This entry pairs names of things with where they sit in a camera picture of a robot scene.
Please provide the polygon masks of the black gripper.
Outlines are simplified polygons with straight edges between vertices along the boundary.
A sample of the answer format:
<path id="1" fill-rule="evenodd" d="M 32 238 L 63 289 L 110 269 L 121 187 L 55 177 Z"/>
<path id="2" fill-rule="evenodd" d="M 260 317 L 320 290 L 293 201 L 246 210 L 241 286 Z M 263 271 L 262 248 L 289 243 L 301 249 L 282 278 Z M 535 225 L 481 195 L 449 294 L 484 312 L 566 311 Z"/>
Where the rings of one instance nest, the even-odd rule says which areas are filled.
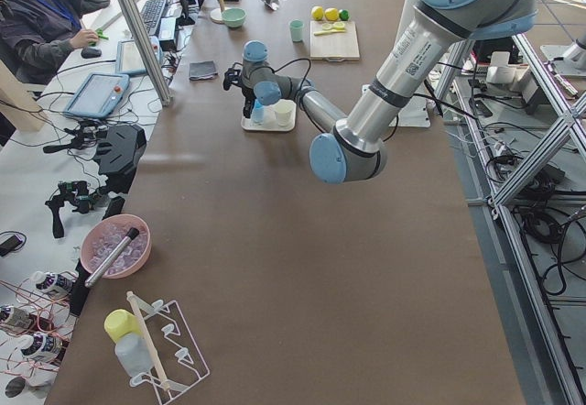
<path id="1" fill-rule="evenodd" d="M 246 86 L 242 87 L 242 93 L 244 95 L 244 107 L 243 107 L 243 116 L 246 119 L 251 118 L 252 110 L 254 108 L 254 101 L 256 99 L 254 89 L 249 88 Z"/>

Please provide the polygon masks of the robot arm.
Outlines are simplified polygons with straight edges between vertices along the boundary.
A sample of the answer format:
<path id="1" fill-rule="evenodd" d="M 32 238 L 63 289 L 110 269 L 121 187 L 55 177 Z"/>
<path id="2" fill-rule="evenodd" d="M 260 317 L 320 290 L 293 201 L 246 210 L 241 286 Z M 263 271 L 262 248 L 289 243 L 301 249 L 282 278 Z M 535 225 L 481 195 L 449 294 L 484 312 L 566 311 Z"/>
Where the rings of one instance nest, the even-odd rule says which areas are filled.
<path id="1" fill-rule="evenodd" d="M 260 41 L 244 45 L 234 85 L 255 102 L 294 101 L 322 130 L 311 142 L 309 162 L 322 181 L 339 184 L 375 177 L 387 160 L 383 135 L 448 48 L 465 39 L 510 37 L 533 27 L 537 0 L 417 0 L 414 18 L 349 114 L 309 81 L 280 76 Z"/>

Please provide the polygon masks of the third robot base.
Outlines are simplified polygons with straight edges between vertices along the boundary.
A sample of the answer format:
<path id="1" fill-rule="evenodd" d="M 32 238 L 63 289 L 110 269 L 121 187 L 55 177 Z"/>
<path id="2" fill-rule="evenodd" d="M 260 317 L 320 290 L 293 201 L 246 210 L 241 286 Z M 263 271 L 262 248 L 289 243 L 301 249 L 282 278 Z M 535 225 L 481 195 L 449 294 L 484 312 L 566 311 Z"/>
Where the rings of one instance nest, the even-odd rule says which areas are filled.
<path id="1" fill-rule="evenodd" d="M 585 35 L 578 36 L 570 45 L 542 45 L 541 52 L 562 75 L 585 77 Z"/>

